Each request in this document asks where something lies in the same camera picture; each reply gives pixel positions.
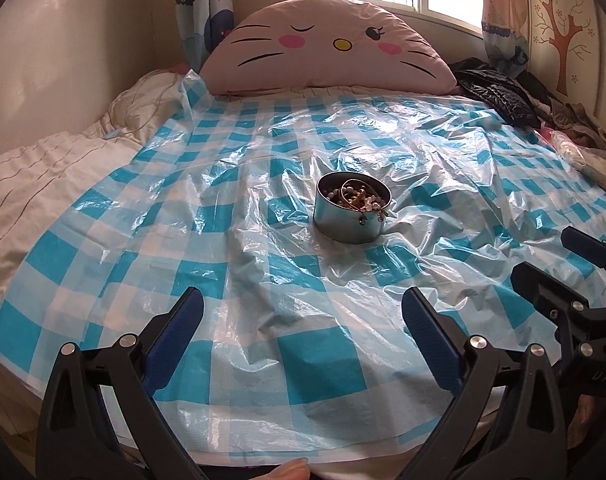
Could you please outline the person's right hand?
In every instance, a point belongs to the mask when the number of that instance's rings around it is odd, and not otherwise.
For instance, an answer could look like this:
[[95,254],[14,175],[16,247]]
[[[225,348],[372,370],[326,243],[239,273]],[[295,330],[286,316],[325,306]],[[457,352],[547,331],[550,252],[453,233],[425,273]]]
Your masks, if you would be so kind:
[[606,409],[606,401],[595,396],[581,396],[577,408],[568,426],[568,448],[576,448],[588,435],[601,412]]

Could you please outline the person's left hand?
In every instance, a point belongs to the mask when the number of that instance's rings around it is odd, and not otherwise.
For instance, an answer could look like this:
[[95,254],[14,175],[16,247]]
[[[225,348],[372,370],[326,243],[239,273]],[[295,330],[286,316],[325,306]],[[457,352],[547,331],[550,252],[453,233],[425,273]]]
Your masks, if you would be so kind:
[[298,458],[290,460],[254,480],[309,480],[311,475],[308,460]]

